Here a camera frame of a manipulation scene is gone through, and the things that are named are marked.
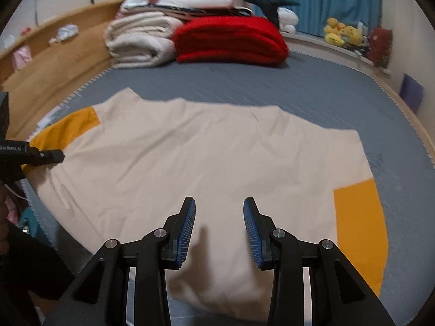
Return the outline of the person's left hand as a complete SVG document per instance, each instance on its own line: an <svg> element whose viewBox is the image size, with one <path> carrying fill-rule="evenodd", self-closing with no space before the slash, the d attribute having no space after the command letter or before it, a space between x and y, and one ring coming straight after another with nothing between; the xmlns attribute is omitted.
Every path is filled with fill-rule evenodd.
<svg viewBox="0 0 435 326"><path fill-rule="evenodd" d="M9 234L9 223L7 217L9 210L6 204L7 193L4 186L1 186L0 191L0 255L5 255L9 250L7 237Z"/></svg>

